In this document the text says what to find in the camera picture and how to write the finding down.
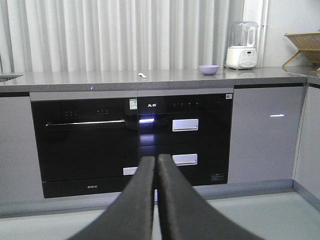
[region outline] wooden rack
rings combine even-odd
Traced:
[[[285,36],[298,48],[298,52],[295,53],[288,61],[282,66],[286,66],[300,53],[308,58],[312,64],[320,64],[320,31],[315,32],[303,32],[303,33],[287,33]]]

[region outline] dishwasher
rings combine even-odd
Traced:
[[[137,97],[38,95],[30,98],[44,197],[122,191],[139,163]]]
[[[233,93],[138,97],[139,156],[170,154],[193,186],[228,181]]]

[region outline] floor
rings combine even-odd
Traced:
[[[208,201],[242,227],[266,240],[320,240],[320,212],[296,192]],[[1,240],[65,240],[103,210],[0,219]],[[157,206],[153,240],[161,240]]]

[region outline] glossy cabinet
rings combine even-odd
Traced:
[[[320,199],[320,89],[308,87],[293,179]]]
[[[42,198],[30,98],[0,97],[0,205]]]
[[[234,90],[228,183],[292,178],[304,88]]]

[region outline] purple bowl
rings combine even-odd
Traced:
[[[218,65],[201,65],[199,69],[204,75],[213,75],[219,70],[219,67]]]

